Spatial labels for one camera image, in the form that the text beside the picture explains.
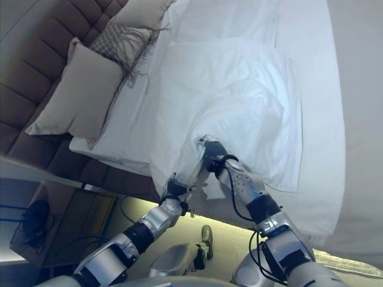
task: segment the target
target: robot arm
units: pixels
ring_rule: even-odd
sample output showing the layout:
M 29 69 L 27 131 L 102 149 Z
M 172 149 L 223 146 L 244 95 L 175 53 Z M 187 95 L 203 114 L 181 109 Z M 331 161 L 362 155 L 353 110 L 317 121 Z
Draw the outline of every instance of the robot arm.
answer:
M 330 269 L 315 262 L 308 242 L 282 207 L 265 192 L 261 178 L 247 172 L 219 142 L 205 142 L 203 159 L 202 168 L 214 172 L 220 183 L 238 196 L 251 215 L 259 235 L 267 237 L 259 246 L 263 259 L 260 261 L 267 262 L 268 270 L 276 279 L 287 281 L 288 286 L 293 287 L 346 287 Z M 240 273 L 235 273 L 233 283 L 239 286 L 266 286 L 265 280 L 260 280 L 259 285 L 248 285 L 241 277 L 243 272 L 242 275 Z
M 186 213 L 187 206 L 178 198 L 187 191 L 186 187 L 174 178 L 169 180 L 167 187 L 160 205 L 87 256 L 71 277 L 60 276 L 38 286 L 104 287 L 116 283 L 116 279 L 135 263 L 139 255 Z

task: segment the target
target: white pillowcase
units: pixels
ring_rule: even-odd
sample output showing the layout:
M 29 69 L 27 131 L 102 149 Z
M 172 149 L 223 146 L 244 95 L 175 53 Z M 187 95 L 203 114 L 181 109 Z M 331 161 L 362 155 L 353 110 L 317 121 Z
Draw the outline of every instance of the white pillowcase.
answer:
M 91 49 L 72 40 L 69 63 L 47 106 L 25 130 L 29 135 L 60 135 L 95 139 L 104 125 L 122 70 Z
M 139 29 L 158 29 L 173 0 L 129 0 L 111 20 L 115 24 Z

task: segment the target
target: electrical cord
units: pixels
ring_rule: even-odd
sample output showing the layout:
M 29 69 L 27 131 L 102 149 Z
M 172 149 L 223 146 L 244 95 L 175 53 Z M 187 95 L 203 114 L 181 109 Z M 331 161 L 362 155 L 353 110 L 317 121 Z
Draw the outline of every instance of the electrical cord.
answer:
M 233 179 L 232 179 L 232 175 L 230 174 L 229 172 L 229 169 L 227 167 L 223 167 L 224 169 L 226 169 L 227 173 L 229 174 L 229 180 L 230 180 L 230 186 L 232 188 L 232 203 L 233 203 L 233 208 L 234 208 L 234 211 L 235 213 L 237 213 L 237 215 L 244 219 L 244 220 L 247 220 L 247 221 L 253 221 L 251 218 L 247 218 L 243 215 L 241 215 L 237 209 L 237 205 L 235 204 L 235 195 L 234 195 L 234 184 L 233 184 Z
M 258 261 L 255 259 L 254 255 L 253 255 L 253 253 L 251 251 L 251 242 L 253 241 L 253 238 L 254 238 L 254 236 L 256 234 L 257 234 L 257 258 L 258 258 Z M 260 248 L 259 248 L 259 233 L 256 232 L 256 231 L 251 235 L 250 240 L 249 240 L 249 254 L 250 254 L 251 259 L 259 267 L 259 270 L 260 270 L 261 274 L 265 278 L 267 278 L 267 279 L 269 279 L 269 280 L 271 280 L 271 281 L 273 281 L 275 283 L 281 284 L 283 286 L 287 286 L 287 284 L 285 282 L 275 278 L 275 276 L 269 270 L 265 269 L 262 266 L 261 256 L 260 256 Z
M 230 179 L 230 186 L 231 186 L 231 189 L 232 189 L 232 203 L 233 203 L 233 208 L 234 208 L 234 211 L 235 213 L 237 213 L 237 215 L 244 219 L 244 220 L 247 220 L 247 221 L 253 221 L 251 218 L 247 218 L 243 215 L 241 215 L 239 212 L 238 212 L 238 209 L 236 207 L 236 204 L 235 204 L 235 195 L 234 195 L 234 184 L 233 184 L 233 179 L 232 179 L 232 175 L 230 174 L 229 172 L 229 169 L 227 167 L 223 167 L 224 169 L 226 169 L 227 173 L 229 174 L 229 179 Z M 258 261 L 255 259 L 252 251 L 251 251 L 251 242 L 253 241 L 253 238 L 254 236 L 257 234 L 257 257 L 258 257 Z M 264 275 L 265 278 L 275 282 L 275 283 L 279 283 L 281 285 L 284 285 L 284 286 L 287 286 L 286 283 L 284 283 L 283 281 L 280 281 L 278 280 L 277 278 L 275 278 L 275 276 L 273 275 L 273 273 L 271 273 L 269 270 L 265 269 L 262 267 L 262 263 L 261 263 L 261 260 L 260 260 L 260 249 L 259 249 L 259 233 L 257 233 L 256 231 L 253 233 L 253 235 L 250 237 L 250 241 L 249 241 L 249 254 L 250 254 L 250 257 L 251 259 L 254 261 L 254 263 L 259 267 L 259 270 L 261 271 L 261 274 Z
M 61 254 L 63 251 L 65 251 L 68 247 L 72 246 L 74 243 L 77 243 L 81 240 L 84 240 L 84 239 L 89 239 L 89 238 L 96 238 L 98 240 L 103 240 L 103 241 L 108 241 L 109 239 L 105 238 L 105 237 L 102 237 L 102 236 L 98 236 L 98 235 L 84 235 L 84 236 L 79 236 L 77 237 L 76 239 L 74 240 L 71 240 L 69 241 L 67 244 L 65 244 L 64 246 L 62 246 L 58 251 L 56 251 L 54 254 L 52 254 L 52 256 L 50 257 L 50 263 L 52 263 L 53 259 L 55 257 L 57 257 L 59 254 Z
M 120 200 L 120 204 L 119 204 L 119 205 L 120 205 L 120 211 L 121 211 L 121 213 L 123 214 L 123 216 L 124 216 L 127 220 L 129 220 L 132 224 L 136 223 L 136 221 L 134 221 L 132 218 L 130 218 L 130 217 L 126 214 L 126 212 L 125 212 L 125 210 L 124 210 L 122 204 L 123 204 L 124 200 L 127 199 L 128 197 L 135 197 L 135 196 L 152 196 L 152 195 L 151 195 L 151 194 L 147 194 L 147 193 L 135 193 L 135 194 L 129 194 L 128 196 L 124 196 L 124 197 Z
M 102 239 L 99 239 L 99 240 L 94 240 L 94 241 L 92 241 L 92 242 L 90 242 L 87 246 L 85 246 L 84 247 L 84 249 L 76 256 L 76 259 L 74 260 L 74 269 L 73 269 L 73 272 L 74 272 L 74 270 L 77 268 L 77 266 L 78 266 L 78 264 L 77 264 L 77 262 L 79 262 L 79 260 L 80 260 L 80 258 L 84 255 L 84 253 L 85 253 L 85 251 L 89 248 L 89 247 L 91 247 L 92 245 L 94 245 L 94 244 L 99 244 L 99 243 L 102 243 L 102 244 L 104 244 L 104 243 L 106 243 L 108 240 L 107 239 L 105 239 L 105 240 L 102 240 Z

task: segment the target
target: bed frame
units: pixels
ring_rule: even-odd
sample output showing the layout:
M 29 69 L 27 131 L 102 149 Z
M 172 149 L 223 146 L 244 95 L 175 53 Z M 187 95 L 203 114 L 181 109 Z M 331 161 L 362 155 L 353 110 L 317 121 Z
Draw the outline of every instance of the bed frame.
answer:
M 69 150 L 71 135 L 29 136 L 24 130 L 55 91 L 66 65 L 69 42 L 89 45 L 127 0 L 62 0 L 30 36 L 1 75 L 0 153 L 56 176 L 122 194 L 158 198 L 150 177 L 107 166 Z

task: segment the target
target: pillow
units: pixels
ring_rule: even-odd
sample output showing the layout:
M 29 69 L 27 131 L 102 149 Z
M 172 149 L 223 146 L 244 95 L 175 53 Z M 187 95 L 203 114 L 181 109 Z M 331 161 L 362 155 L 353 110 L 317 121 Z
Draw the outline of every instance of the pillow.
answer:
M 118 63 L 126 77 L 132 73 L 136 59 L 150 39 L 150 30 L 110 23 L 89 48 Z
M 165 11 L 174 0 L 129 0 L 111 20 L 115 24 L 133 28 L 159 28 Z
M 69 132 L 86 139 L 97 138 L 114 93 L 122 80 L 118 64 L 72 43 L 61 82 L 38 118 L 25 130 L 29 135 Z

